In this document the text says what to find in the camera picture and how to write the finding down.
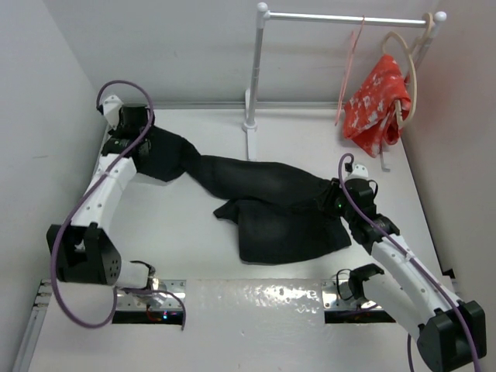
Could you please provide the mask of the black trousers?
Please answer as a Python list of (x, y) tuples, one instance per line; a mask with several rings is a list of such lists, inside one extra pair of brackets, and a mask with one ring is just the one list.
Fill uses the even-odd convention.
[(213, 214), (237, 224), (245, 263), (297, 263), (351, 244), (340, 217), (325, 209), (335, 186), (331, 180), (277, 162), (204, 155), (184, 137), (157, 127), (133, 159), (141, 174), (163, 182), (188, 174), (224, 200)]

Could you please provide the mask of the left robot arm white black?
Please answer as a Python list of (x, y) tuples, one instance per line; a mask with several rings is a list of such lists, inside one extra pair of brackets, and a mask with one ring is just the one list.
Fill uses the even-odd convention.
[(108, 132), (89, 186), (99, 179), (103, 182), (77, 208), (62, 233), (54, 267), (57, 280), (109, 286), (121, 281), (126, 287), (133, 277), (146, 281), (147, 270), (122, 261), (109, 228), (124, 190), (150, 155), (151, 142), (143, 138), (123, 158), (119, 154), (153, 121), (146, 106), (124, 105), (119, 109), (117, 126)]

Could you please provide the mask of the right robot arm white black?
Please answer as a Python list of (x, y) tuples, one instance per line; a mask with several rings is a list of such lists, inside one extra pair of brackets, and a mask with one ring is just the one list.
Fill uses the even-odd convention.
[(377, 213), (376, 192), (363, 177), (332, 179), (324, 212), (343, 218), (353, 240), (374, 263), (353, 269), (346, 281), (334, 280), (341, 315), (363, 312), (367, 302), (402, 326), (431, 371), (453, 371), (469, 363), (480, 370), (487, 354), (486, 319), (476, 301), (448, 290), (408, 248), (398, 227)]

